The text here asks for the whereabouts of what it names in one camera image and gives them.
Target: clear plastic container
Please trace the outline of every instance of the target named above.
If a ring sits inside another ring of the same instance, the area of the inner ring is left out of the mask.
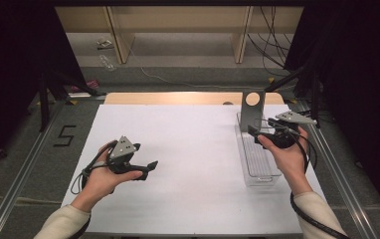
[[[113,63],[109,60],[109,58],[106,55],[99,55],[100,63],[102,66],[109,72],[113,72],[116,70],[116,66],[113,65]]]
[[[247,186],[273,186],[282,173],[277,168],[272,154],[247,132],[240,129],[240,114],[237,114],[236,137],[240,152],[243,174]],[[263,120],[262,131],[269,132]]]

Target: white sheet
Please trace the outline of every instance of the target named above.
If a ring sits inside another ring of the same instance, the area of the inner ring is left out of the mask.
[[[288,110],[266,105],[266,118]],[[88,232],[154,236],[298,234],[282,176],[247,187],[234,130],[240,106],[100,106],[72,178],[106,142],[141,143],[132,164],[158,166],[146,181],[121,184],[93,210]],[[310,168],[307,178],[323,196]],[[67,190],[64,204],[74,195]]]

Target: wrist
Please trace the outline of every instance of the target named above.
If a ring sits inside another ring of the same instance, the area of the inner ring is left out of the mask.
[[[76,196],[71,205],[83,212],[91,212],[101,199],[101,197],[95,196],[94,193],[84,189]]]
[[[304,174],[286,174],[285,179],[294,196],[313,191]]]

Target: forearm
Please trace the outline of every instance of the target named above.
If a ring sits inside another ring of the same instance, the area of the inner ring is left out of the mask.
[[[321,224],[346,235],[332,209],[317,193],[313,191],[301,193],[294,197],[294,202],[302,212],[315,221],[318,221]],[[304,221],[300,217],[298,217],[298,221],[303,232],[304,239],[334,238]]]
[[[55,211],[47,219],[35,239],[71,238],[89,222],[90,213],[83,212],[72,205],[67,205]]]

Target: hand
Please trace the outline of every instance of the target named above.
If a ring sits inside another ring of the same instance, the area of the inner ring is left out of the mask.
[[[96,161],[106,160],[108,149]],[[124,174],[115,174],[108,167],[99,167],[92,170],[85,188],[73,200],[72,206],[91,212],[92,208],[104,197],[108,196],[122,182],[136,179],[142,175],[141,171],[130,171]]]
[[[298,127],[298,131],[301,136],[308,137],[307,132],[301,127]],[[274,156],[278,169],[284,174],[294,195],[312,191],[304,174],[304,157],[296,143],[288,148],[278,148],[263,135],[259,135],[258,140]],[[306,151],[307,141],[300,137],[298,142]]]

